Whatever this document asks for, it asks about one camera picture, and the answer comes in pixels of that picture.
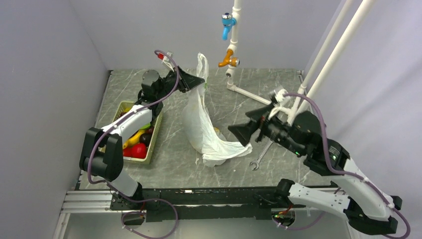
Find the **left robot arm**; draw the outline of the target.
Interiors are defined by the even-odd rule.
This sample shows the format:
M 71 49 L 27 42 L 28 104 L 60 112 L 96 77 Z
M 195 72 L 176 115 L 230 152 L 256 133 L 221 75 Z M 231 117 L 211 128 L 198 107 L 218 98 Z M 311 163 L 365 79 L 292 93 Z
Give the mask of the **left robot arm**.
M 91 176 L 101 177 L 101 181 L 123 194 L 123 202 L 130 209 L 142 205 L 142 185 L 123 169 L 123 144 L 141 127 L 155 120 L 163 108 L 163 101 L 173 92 L 188 92 L 202 86 L 205 80 L 173 68 L 165 77 L 156 70 L 148 70 L 142 75 L 138 100 L 132 108 L 116 121 L 102 127 L 92 127 L 85 134 L 79 167 Z

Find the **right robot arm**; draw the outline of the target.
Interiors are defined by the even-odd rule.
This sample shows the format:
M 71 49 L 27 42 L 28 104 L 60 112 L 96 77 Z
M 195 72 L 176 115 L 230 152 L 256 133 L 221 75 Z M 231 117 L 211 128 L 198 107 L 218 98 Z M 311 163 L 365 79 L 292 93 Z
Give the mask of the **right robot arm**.
M 292 124 L 270 117 L 272 105 L 246 113 L 249 122 L 228 127 L 242 144 L 247 145 L 254 133 L 257 141 L 267 138 L 298 157 L 304 165 L 328 178 L 345 195 L 311 189 L 289 179 L 281 179 L 270 202 L 280 207 L 305 205 L 344 219 L 357 231 L 367 235 L 390 235 L 397 231 L 394 218 L 402 199 L 381 192 L 366 179 L 349 152 L 338 142 L 323 140 L 320 121 L 309 111 L 300 113 Z

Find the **white plastic bag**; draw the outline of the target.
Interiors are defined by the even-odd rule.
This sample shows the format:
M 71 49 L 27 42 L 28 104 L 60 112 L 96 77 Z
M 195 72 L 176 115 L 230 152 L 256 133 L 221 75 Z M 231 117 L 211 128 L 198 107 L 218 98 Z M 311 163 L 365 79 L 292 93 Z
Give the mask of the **white plastic bag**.
M 250 154 L 252 145 L 249 143 L 243 146 L 240 142 L 226 141 L 221 132 L 215 129 L 205 105 L 209 63 L 206 56 L 200 52 L 197 54 L 197 60 L 195 76 L 205 82 L 187 92 L 188 102 L 182 111 L 182 126 L 188 142 L 202 155 L 204 165 L 215 167 L 229 159 Z

